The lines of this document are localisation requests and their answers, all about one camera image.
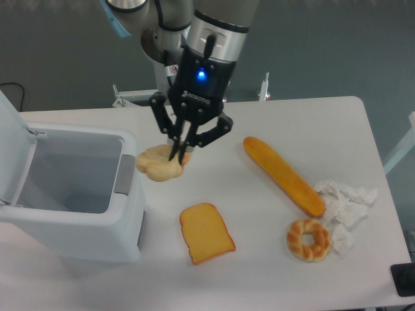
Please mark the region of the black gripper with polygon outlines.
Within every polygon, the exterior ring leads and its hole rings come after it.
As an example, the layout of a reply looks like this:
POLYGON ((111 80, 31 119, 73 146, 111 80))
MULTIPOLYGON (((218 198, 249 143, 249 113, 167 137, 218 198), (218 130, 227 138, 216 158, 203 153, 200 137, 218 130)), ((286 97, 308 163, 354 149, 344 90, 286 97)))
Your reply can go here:
POLYGON ((210 34, 201 53, 192 50, 188 45, 184 47, 178 74, 168 91, 168 99, 176 115, 175 123, 165 108, 167 96, 155 92, 150 98, 150 107, 160 132, 167 134, 172 141, 169 161, 178 155, 178 162, 182 164, 187 150, 196 146, 207 146, 230 132, 233 126, 233 120, 222 113, 222 99, 236 63, 213 59, 218 38, 218 34, 210 34), (214 117, 217 117, 216 127, 197 133, 202 124, 214 117), (191 126, 182 144, 185 121, 190 122, 191 126))

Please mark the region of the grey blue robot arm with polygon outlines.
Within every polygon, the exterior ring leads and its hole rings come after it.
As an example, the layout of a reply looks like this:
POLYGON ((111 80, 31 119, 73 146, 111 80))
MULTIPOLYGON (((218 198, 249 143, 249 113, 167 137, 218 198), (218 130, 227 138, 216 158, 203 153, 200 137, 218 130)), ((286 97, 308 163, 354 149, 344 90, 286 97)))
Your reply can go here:
POLYGON ((233 125, 223 112, 257 1, 103 1, 115 30, 137 34, 154 64, 156 92, 149 104, 160 131, 181 161, 233 125))

